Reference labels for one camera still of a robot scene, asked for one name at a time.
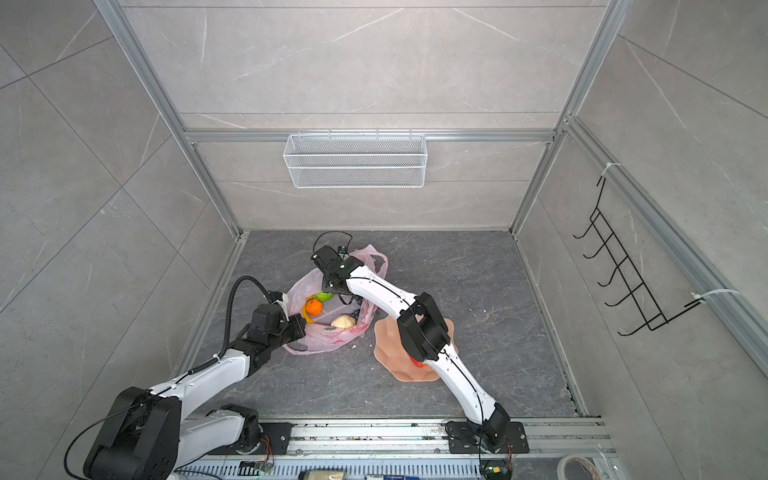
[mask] gray marble floor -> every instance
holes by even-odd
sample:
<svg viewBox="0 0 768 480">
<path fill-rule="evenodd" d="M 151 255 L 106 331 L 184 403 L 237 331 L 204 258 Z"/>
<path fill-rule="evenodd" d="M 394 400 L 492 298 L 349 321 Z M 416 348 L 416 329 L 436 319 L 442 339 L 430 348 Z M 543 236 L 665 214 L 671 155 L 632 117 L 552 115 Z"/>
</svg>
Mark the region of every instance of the gray marble floor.
<svg viewBox="0 0 768 480">
<path fill-rule="evenodd" d="M 252 275 L 268 290 L 288 289 L 313 265 L 319 232 L 253 231 L 233 273 Z M 511 236 L 506 232 L 352 232 L 352 250 L 371 243 L 389 258 L 386 279 L 426 291 L 455 323 L 455 341 L 467 367 L 510 416 L 573 416 L 574 404 Z M 327 235 L 333 246 L 345 237 Z M 233 308 L 236 332 L 263 297 L 240 286 Z M 220 348 L 225 301 L 198 354 Z M 462 416 L 440 381 L 402 383 L 373 357 L 373 327 L 336 351 L 293 356 L 277 350 L 259 372 L 222 391 L 201 410 L 237 403 L 271 415 Z"/>
</svg>

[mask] white wire basket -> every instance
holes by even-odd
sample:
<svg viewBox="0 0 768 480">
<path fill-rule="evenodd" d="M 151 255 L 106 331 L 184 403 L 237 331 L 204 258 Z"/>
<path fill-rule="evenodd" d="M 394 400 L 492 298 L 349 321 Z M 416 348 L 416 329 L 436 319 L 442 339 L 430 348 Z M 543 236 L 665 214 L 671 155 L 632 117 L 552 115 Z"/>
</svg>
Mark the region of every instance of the white wire basket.
<svg viewBox="0 0 768 480">
<path fill-rule="evenodd" d="M 423 187 L 422 134 L 289 135 L 283 158 L 296 188 Z"/>
</svg>

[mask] marble wall tile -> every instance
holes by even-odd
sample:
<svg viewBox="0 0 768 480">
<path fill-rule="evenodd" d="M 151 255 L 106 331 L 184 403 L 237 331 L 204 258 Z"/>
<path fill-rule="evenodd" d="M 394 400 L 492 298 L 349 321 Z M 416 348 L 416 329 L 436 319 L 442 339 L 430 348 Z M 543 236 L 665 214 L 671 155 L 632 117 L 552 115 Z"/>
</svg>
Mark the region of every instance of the marble wall tile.
<svg viewBox="0 0 768 480">
<path fill-rule="evenodd" d="M 762 428 L 768 423 L 768 413 L 762 409 L 768 402 L 768 379 L 714 313 L 698 306 L 655 331 L 618 335 L 642 324 L 640 312 L 631 301 L 605 306 L 604 302 L 618 301 L 627 288 L 618 278 L 608 287 L 598 285 L 607 282 L 613 263 L 605 250 L 594 259 L 583 258 L 582 253 L 591 255 L 601 245 L 594 232 L 582 240 L 572 236 L 581 235 L 589 224 L 599 174 L 579 147 L 568 142 L 540 199 L 597 301 L 683 477 L 760 478 L 768 456 L 768 433 Z M 601 211 L 659 307 L 667 317 L 680 312 L 694 288 L 610 184 L 602 194 Z M 600 223 L 598 228 L 607 236 L 607 227 Z M 609 243 L 609 248 L 617 259 L 622 258 L 617 243 Z M 625 275 L 630 271 L 630 266 L 622 269 Z M 650 296 L 641 293 L 637 298 L 647 316 L 655 315 L 658 308 Z M 734 465 L 730 460 L 736 457 L 740 460 Z"/>
<path fill-rule="evenodd" d="M 502 113 L 561 109 L 602 8 L 126 14 L 183 112 Z"/>
<path fill-rule="evenodd" d="M 38 474 L 175 253 L 118 192 L 0 313 L 3 478 Z"/>
<path fill-rule="evenodd" d="M 541 159 L 544 144 L 432 142 L 428 149 L 427 181 L 528 181 Z"/>
<path fill-rule="evenodd" d="M 187 128 L 554 128 L 556 111 L 510 114 L 181 114 Z"/>
<path fill-rule="evenodd" d="M 421 188 L 344 189 L 297 189 L 282 182 L 219 185 L 244 229 L 506 230 L 528 182 L 427 182 Z"/>
<path fill-rule="evenodd" d="M 24 72 L 13 61 L 11 55 L 8 55 L 8 52 L 0 46 L 0 88 L 22 77 Z"/>
<path fill-rule="evenodd" d="M 411 7 L 407 0 L 120 0 L 124 7 Z M 416 7 L 605 6 L 607 0 L 419 0 Z"/>
<path fill-rule="evenodd" d="M 218 181 L 290 182 L 283 142 L 202 143 L 197 148 Z"/>
<path fill-rule="evenodd" d="M 596 300 L 538 200 L 519 242 L 573 371 L 572 380 L 589 415 L 605 420 L 628 476 L 682 480 Z"/>
<path fill-rule="evenodd" d="M 205 188 L 170 138 L 125 184 L 125 191 L 176 249 L 208 203 Z"/>
<path fill-rule="evenodd" d="M 232 234 L 211 202 L 195 222 L 179 253 L 210 288 L 232 245 Z"/>
<path fill-rule="evenodd" d="M 111 35 L 91 0 L 5 0 L 0 5 L 0 44 L 27 74 Z"/>
<path fill-rule="evenodd" d="M 763 318 L 768 119 L 618 39 L 580 116 Z"/>
<path fill-rule="evenodd" d="M 177 254 L 67 425 L 41 478 L 64 478 L 61 459 L 67 446 L 82 429 L 109 413 L 120 392 L 130 386 L 148 388 L 171 376 L 207 294 L 208 288 Z M 76 475 L 81 475 L 97 434 L 98 427 L 93 428 L 72 448 L 69 465 Z"/>
<path fill-rule="evenodd" d="M 121 184 L 170 135 L 114 38 L 31 78 Z"/>
<path fill-rule="evenodd" d="M 621 34 L 768 114 L 768 4 L 638 0 Z"/>
<path fill-rule="evenodd" d="M 218 181 L 291 181 L 282 143 L 204 143 L 199 148 Z M 527 181 L 533 175 L 544 145 L 540 142 L 432 142 L 427 150 L 427 181 Z"/>
<path fill-rule="evenodd" d="M 28 79 L 0 89 L 0 310 L 120 186 Z"/>
</svg>

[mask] black mounting plate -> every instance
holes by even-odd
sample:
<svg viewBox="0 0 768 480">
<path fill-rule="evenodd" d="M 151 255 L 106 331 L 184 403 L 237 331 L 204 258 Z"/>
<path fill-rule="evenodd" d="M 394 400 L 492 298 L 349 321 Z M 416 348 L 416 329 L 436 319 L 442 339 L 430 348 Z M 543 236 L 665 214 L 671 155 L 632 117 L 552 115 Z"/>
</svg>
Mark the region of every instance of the black mounting plate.
<svg viewBox="0 0 768 480">
<path fill-rule="evenodd" d="M 445 432 L 448 434 L 448 447 L 451 453 L 477 453 L 478 445 L 475 432 L 478 426 L 470 422 L 447 422 Z M 528 436 L 520 422 L 509 422 L 507 426 L 507 441 L 511 448 L 503 445 L 497 453 L 528 453 Z"/>
<path fill-rule="evenodd" d="M 272 455 L 285 455 L 288 452 L 293 423 L 260 423 L 259 425 L 261 425 L 263 435 L 270 437 Z M 261 442 L 256 450 L 250 454 L 266 457 L 266 443 Z M 208 452 L 208 455 L 237 455 L 237 450 L 232 447 L 219 447 Z"/>
</svg>

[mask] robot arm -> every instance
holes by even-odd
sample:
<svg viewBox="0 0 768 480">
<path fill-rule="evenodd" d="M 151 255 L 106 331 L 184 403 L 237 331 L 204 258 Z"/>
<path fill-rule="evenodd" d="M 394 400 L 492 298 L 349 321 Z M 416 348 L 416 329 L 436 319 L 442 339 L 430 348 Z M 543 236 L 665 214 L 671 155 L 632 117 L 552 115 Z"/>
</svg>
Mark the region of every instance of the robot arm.
<svg viewBox="0 0 768 480">
<path fill-rule="evenodd" d="M 464 409 L 468 433 L 483 449 L 499 452 L 507 443 L 509 415 L 458 357 L 434 299 L 401 290 L 360 260 L 343 259 L 328 246 L 312 260 L 323 273 L 325 291 L 361 296 L 397 319 L 403 348 L 440 375 Z M 235 282 L 228 310 L 242 279 Z M 226 405 L 201 419 L 187 417 L 221 390 L 253 375 L 276 348 L 304 337 L 304 320 L 287 316 L 286 297 L 262 291 L 270 303 L 259 305 L 248 328 L 214 359 L 151 389 L 126 389 L 115 399 L 83 465 L 88 478 L 162 479 L 220 446 L 247 454 L 259 445 L 262 430 L 255 410 Z M 68 468 L 67 473 L 81 478 Z"/>
<path fill-rule="evenodd" d="M 458 357 L 445 320 L 429 294 L 416 296 L 406 292 L 355 257 L 342 259 L 328 246 L 319 248 L 312 260 L 323 273 L 323 289 L 359 295 L 397 319 L 403 348 L 414 360 L 426 363 L 440 375 L 461 404 L 467 420 L 475 424 L 483 448 L 497 452 L 506 444 L 509 415 Z"/>
<path fill-rule="evenodd" d="M 304 337 L 304 319 L 287 317 L 280 304 L 275 299 L 259 305 L 248 328 L 223 355 L 150 389 L 131 387 L 118 395 L 85 460 L 85 476 L 163 479 L 224 445 L 253 451 L 262 438 L 255 410 L 225 405 L 200 419 L 187 417 L 221 390 L 253 375 L 272 351 Z"/>
</svg>

